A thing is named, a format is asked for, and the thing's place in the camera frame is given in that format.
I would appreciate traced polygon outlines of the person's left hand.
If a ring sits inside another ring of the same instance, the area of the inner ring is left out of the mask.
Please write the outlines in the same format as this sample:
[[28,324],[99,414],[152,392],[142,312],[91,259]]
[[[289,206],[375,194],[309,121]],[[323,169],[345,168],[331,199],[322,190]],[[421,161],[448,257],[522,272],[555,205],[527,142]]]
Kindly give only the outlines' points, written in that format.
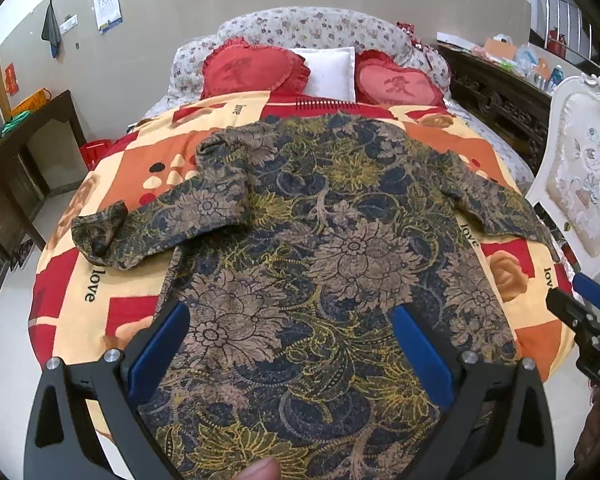
[[280,480],[282,472],[273,457],[262,458],[241,471],[235,480]]

